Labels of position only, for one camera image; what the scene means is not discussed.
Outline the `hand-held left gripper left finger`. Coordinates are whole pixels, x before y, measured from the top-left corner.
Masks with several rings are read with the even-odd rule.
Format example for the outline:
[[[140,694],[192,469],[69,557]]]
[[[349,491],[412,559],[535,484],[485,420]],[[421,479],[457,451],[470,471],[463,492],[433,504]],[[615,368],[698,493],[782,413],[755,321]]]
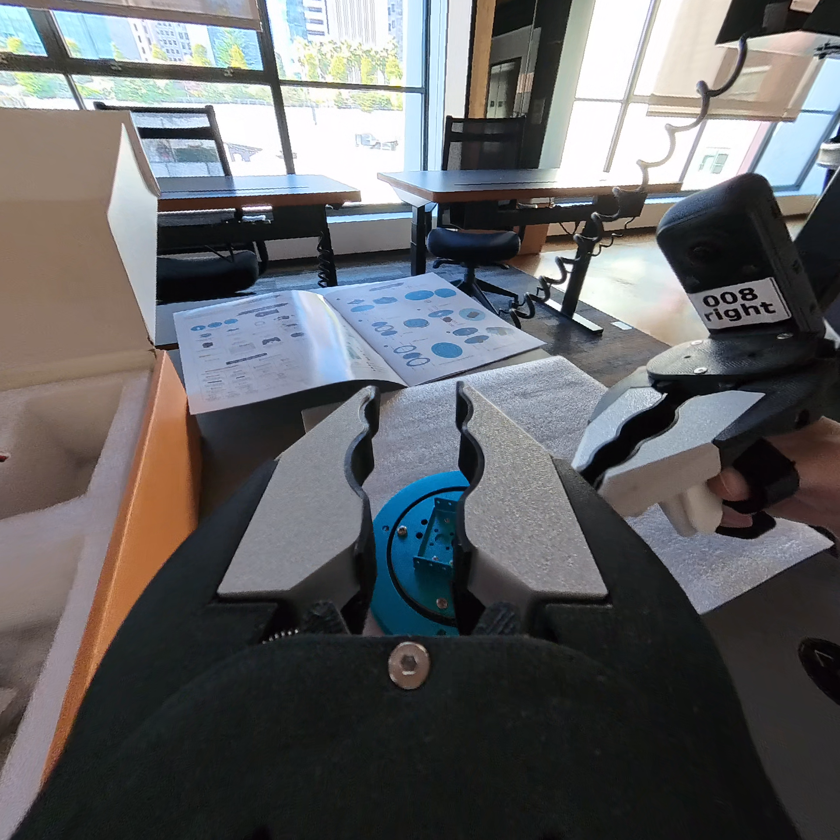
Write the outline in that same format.
[[[380,393],[367,385],[277,459],[217,594],[302,614],[329,601],[368,612],[376,579],[371,505]]]

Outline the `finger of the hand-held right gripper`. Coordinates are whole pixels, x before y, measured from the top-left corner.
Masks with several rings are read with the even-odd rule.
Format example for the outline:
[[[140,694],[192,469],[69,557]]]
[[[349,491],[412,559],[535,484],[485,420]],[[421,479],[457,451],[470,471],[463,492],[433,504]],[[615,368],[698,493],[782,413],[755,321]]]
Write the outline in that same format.
[[[602,478],[676,419],[678,402],[650,385],[615,385],[595,407],[572,460],[583,478]]]
[[[683,537],[714,533],[721,525],[722,502],[707,487],[721,472],[713,440],[763,397],[762,392],[726,391],[690,398],[671,428],[605,471],[599,495],[623,517],[638,517],[659,505]]]

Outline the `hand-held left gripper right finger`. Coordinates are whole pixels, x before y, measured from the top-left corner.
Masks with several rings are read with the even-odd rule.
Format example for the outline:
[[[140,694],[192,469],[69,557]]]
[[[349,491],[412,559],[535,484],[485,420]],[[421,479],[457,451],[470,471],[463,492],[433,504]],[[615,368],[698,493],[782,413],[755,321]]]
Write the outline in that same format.
[[[519,611],[604,601],[606,585],[550,451],[465,381],[456,408],[459,464],[469,477],[458,524],[467,592]]]

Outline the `blue round metal base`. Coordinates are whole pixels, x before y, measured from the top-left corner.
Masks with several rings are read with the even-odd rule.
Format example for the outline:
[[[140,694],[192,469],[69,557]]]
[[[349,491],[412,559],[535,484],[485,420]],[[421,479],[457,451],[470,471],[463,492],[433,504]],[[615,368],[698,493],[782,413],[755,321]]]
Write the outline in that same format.
[[[427,476],[398,491],[374,518],[371,612],[384,634],[459,635],[451,585],[457,507],[467,488],[458,470]]]

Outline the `grey desk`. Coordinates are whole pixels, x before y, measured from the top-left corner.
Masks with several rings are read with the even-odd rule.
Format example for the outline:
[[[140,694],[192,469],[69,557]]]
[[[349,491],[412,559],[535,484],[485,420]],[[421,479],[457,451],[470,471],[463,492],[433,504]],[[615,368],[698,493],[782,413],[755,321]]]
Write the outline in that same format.
[[[608,327],[604,338],[589,340],[551,318],[528,329],[546,346],[507,364],[559,356],[605,388],[665,349],[635,330]],[[202,515],[353,390],[353,384],[330,385],[199,415]],[[798,831],[804,838],[838,838],[838,705],[808,678],[797,655],[807,637],[838,644],[838,616],[825,608],[774,612],[758,595],[752,589],[746,598],[702,614],[703,620],[737,688],[763,766]]]

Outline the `black round desk grommet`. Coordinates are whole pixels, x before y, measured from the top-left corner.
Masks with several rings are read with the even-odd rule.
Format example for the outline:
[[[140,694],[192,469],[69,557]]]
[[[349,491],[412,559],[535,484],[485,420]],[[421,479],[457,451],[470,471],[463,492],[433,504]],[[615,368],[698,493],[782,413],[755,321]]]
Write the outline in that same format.
[[[800,642],[797,655],[813,684],[839,705],[839,644],[824,638],[807,637]]]

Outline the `wooden-edged standing desk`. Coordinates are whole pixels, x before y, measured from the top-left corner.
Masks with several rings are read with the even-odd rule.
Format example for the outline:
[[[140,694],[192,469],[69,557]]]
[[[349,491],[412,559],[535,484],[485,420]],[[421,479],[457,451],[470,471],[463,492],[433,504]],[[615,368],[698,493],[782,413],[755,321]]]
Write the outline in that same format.
[[[426,237],[433,204],[441,207],[477,204],[465,211],[468,228],[504,230],[529,224],[583,223],[583,235],[594,235],[593,214],[606,221],[633,219],[644,207],[646,196],[676,194],[678,183],[622,186],[615,196],[609,184],[563,185],[559,169],[497,171],[404,171],[381,172],[380,181],[413,207],[411,228],[411,273],[426,272]]]
[[[318,237],[318,284],[338,284],[327,208],[359,202],[358,189],[325,175],[171,177],[157,182],[159,254]]]

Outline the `person's right hand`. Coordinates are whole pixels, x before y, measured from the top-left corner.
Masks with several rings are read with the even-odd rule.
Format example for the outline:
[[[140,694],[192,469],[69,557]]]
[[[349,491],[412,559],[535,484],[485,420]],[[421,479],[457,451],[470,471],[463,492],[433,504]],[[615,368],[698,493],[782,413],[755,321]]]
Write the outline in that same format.
[[[794,462],[800,477],[798,491],[769,508],[775,518],[804,523],[830,532],[839,542],[839,424],[822,417],[812,425],[788,434],[769,438],[770,444]],[[749,498],[746,479],[727,467],[707,482],[709,490],[725,501]],[[724,507],[721,524],[735,529],[747,528],[751,516]]]

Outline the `white foam sheet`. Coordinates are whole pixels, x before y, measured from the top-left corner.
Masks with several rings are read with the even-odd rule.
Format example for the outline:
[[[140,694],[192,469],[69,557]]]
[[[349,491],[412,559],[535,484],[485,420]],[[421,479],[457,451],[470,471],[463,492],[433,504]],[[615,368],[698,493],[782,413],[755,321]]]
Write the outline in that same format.
[[[468,374],[466,381],[554,456],[572,461],[605,387],[568,360],[553,356]],[[388,392],[381,398],[372,475],[364,490],[377,514],[397,491],[458,465],[454,380]],[[684,539],[656,507],[628,523],[667,565],[698,613],[758,589],[773,611],[825,608],[838,616],[838,558],[806,526],[779,520],[753,541],[717,534]]]

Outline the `orange kit box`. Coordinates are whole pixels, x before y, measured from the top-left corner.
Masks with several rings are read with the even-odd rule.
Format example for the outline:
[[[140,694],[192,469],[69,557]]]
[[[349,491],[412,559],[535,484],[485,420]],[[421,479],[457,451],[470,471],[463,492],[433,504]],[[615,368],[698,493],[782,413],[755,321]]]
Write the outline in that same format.
[[[54,768],[132,605],[197,520],[197,432],[155,347],[160,190],[129,115],[2,109],[1,390],[147,371],[108,547],[85,562],[35,690],[2,740],[2,838]]]

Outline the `open instruction booklet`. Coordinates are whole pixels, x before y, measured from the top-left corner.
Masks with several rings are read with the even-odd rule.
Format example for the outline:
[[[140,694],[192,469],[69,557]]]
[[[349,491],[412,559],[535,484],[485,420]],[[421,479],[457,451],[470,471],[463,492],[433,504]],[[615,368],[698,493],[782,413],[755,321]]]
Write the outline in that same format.
[[[192,415],[328,385],[409,387],[543,347],[434,274],[179,311]]]

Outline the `large window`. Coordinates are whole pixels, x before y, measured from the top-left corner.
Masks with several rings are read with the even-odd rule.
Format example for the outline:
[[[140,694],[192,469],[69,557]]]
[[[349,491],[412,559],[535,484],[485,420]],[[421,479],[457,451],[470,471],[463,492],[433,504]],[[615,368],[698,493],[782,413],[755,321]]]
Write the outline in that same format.
[[[427,162],[429,2],[2,1],[2,105],[212,107],[234,175]]]
[[[715,40],[728,2],[592,2],[560,171],[576,186],[635,186],[638,160],[668,150],[667,123],[690,123],[698,80],[718,88],[737,50]],[[678,133],[651,183],[694,191],[743,172],[815,194],[816,151],[838,123],[838,56],[807,59],[749,47],[732,89],[709,117]]]

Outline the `black saddle stool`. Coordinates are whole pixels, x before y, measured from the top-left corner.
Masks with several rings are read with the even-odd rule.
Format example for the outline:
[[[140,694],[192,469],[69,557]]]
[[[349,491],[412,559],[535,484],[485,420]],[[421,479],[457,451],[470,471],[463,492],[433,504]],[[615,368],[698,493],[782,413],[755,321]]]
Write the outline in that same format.
[[[156,300],[160,304],[231,298],[254,286],[259,259],[245,250],[195,258],[161,256],[156,261]]]
[[[464,268],[464,277],[455,284],[456,287],[494,314],[500,317],[508,316],[517,329],[521,328],[518,296],[514,292],[478,279],[476,269],[505,265],[510,259],[518,256],[520,246],[520,237],[510,230],[495,233],[469,233],[436,227],[428,234],[426,240],[427,251],[435,257],[434,268],[443,265]],[[486,291],[509,298],[512,304],[507,310],[496,310],[487,298]]]

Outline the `black mesh chair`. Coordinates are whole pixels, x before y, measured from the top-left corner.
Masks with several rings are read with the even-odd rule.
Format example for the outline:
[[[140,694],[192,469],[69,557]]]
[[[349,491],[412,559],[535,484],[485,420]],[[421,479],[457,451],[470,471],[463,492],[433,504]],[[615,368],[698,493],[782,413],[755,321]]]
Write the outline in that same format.
[[[476,119],[446,117],[442,170],[517,170],[526,117]]]
[[[157,179],[232,174],[212,105],[127,108],[95,101],[93,106],[102,111],[130,113]]]

